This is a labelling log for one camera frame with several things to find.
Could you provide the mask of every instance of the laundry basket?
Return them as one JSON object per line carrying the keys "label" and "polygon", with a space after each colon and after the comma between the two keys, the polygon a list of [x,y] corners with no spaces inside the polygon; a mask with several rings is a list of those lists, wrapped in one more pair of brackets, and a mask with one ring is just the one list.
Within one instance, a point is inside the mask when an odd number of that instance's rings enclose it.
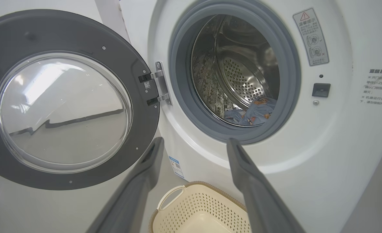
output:
{"label": "laundry basket", "polygon": [[[162,204],[182,189],[169,204]],[[246,207],[204,182],[191,182],[168,191],[151,217],[149,233],[249,233]]]}

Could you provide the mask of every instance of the washing machine door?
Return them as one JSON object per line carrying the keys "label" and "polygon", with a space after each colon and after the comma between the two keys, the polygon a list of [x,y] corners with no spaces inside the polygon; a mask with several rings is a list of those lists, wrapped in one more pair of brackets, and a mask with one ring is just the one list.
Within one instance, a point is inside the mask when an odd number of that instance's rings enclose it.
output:
{"label": "washing machine door", "polygon": [[0,175],[78,189],[130,167],[154,137],[158,91],[121,36],[81,15],[0,17]]}

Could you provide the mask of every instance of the clothing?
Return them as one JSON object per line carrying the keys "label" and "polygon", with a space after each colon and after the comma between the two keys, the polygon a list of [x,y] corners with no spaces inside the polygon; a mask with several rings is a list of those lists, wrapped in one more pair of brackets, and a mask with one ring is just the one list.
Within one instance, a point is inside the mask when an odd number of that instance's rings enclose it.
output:
{"label": "clothing", "polygon": [[258,97],[253,100],[247,110],[232,109],[224,112],[226,121],[241,126],[254,126],[264,124],[276,107],[277,100],[267,97]]}

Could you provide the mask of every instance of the metal hinge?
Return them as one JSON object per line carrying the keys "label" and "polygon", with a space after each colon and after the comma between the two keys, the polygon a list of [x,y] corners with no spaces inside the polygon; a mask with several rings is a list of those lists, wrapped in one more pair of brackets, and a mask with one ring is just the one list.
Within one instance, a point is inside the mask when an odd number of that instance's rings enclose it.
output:
{"label": "metal hinge", "polygon": [[156,87],[158,88],[158,101],[166,101],[167,104],[172,105],[170,101],[170,96],[168,93],[168,87],[165,82],[164,68],[162,67],[162,62],[158,61],[155,63],[156,72],[151,73],[151,78],[155,80]]}

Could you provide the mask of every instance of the gray rubber gasket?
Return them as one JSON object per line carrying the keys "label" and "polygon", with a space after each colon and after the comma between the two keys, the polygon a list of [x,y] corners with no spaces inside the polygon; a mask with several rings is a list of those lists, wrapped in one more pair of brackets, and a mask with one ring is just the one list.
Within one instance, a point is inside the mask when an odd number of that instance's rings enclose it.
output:
{"label": "gray rubber gasket", "polygon": [[[280,91],[269,120],[257,127],[237,127],[219,121],[201,103],[191,81],[191,49],[198,32],[213,15],[232,15],[257,28],[273,48],[280,72]],[[283,22],[266,6],[252,0],[208,0],[195,4],[176,26],[170,42],[170,79],[187,117],[210,137],[242,144],[259,142],[277,132],[288,120],[300,92],[301,72],[296,45]]]}

